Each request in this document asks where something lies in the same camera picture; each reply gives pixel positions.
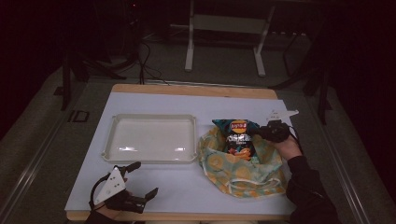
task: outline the white plastic tray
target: white plastic tray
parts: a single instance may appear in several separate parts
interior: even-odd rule
[[[118,114],[102,157],[111,163],[190,163],[197,156],[195,140],[192,115]]]

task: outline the black sleeve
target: black sleeve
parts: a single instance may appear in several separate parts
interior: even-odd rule
[[[113,220],[109,217],[106,217],[96,211],[91,211],[87,220],[84,222],[85,224],[119,224],[118,221]]]
[[[322,186],[318,171],[309,167],[306,157],[294,157],[288,161],[288,165],[291,180],[286,195],[297,206],[290,216],[290,223],[341,223],[332,201]]]

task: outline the table surface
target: table surface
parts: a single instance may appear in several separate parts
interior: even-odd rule
[[[191,114],[196,117],[197,140],[214,127],[212,119],[250,119],[266,125],[273,110],[286,110],[276,93],[265,89],[117,84],[81,165],[65,207],[69,220],[89,215],[94,183],[114,164],[101,157],[112,118],[118,114]],[[283,167],[288,175],[289,168]],[[288,219],[295,206],[284,194],[259,199],[238,199],[220,192],[205,176],[198,161],[190,164],[148,164],[127,174],[126,188],[143,197],[159,188],[145,212],[123,212],[119,220],[269,220]]]

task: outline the robotic arm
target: robotic arm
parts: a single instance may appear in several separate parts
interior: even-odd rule
[[[114,166],[113,171],[100,178],[91,191],[90,207],[93,209],[97,204],[105,202],[107,208],[119,211],[129,211],[142,214],[146,203],[153,199],[158,192],[158,188],[146,194],[144,198],[132,196],[125,188],[124,176],[138,169],[141,165],[137,161],[128,166]],[[98,196],[93,200],[93,194],[100,183],[106,181]]]

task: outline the patterned fabric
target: patterned fabric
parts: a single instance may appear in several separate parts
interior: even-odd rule
[[[214,127],[198,142],[198,160],[205,175],[218,189],[238,198],[258,198],[285,193],[282,159],[274,147],[254,135],[252,138],[260,164],[224,153],[225,137]]]

